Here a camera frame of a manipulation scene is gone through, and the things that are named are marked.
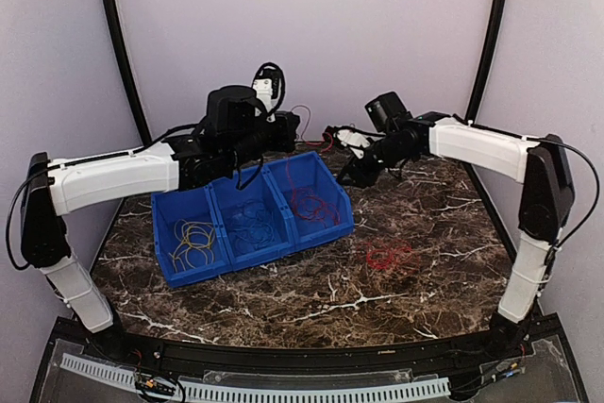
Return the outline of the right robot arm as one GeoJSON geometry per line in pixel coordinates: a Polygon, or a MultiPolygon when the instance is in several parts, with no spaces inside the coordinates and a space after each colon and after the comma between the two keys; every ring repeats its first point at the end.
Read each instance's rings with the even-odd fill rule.
{"type": "MultiPolygon", "coordinates": [[[[557,313],[571,343],[603,339],[603,123],[565,118],[555,131],[571,145],[577,190],[570,225],[577,233],[560,252],[539,307],[557,313]]],[[[458,163],[426,159],[399,179],[381,176],[368,189],[349,188],[357,230],[351,245],[363,258],[372,243],[408,247],[414,263],[356,268],[366,292],[356,304],[368,344],[418,342],[483,331],[508,281],[503,239],[518,239],[521,187],[481,170],[471,178],[458,163]]]]}

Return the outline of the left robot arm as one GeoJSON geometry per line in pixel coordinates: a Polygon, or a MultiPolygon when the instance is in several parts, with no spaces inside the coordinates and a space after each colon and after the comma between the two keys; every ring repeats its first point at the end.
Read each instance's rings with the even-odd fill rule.
{"type": "Polygon", "coordinates": [[[51,160],[34,155],[9,212],[20,214],[18,271],[40,270],[66,305],[113,361],[133,353],[132,339],[117,326],[119,318],[93,283],[67,240],[63,217],[88,206],[143,193],[187,191],[231,177],[267,152],[295,148],[298,115],[278,111],[273,120],[253,117],[243,129],[210,135],[209,123],[175,126],[148,145],[79,159],[51,160]]]}

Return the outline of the blue three-compartment plastic bin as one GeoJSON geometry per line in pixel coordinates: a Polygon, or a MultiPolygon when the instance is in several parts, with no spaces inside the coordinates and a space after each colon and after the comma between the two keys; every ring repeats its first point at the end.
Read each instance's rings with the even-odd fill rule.
{"type": "Polygon", "coordinates": [[[331,243],[354,230],[350,198],[315,152],[243,170],[204,188],[152,196],[166,283],[184,287],[331,243]]]}

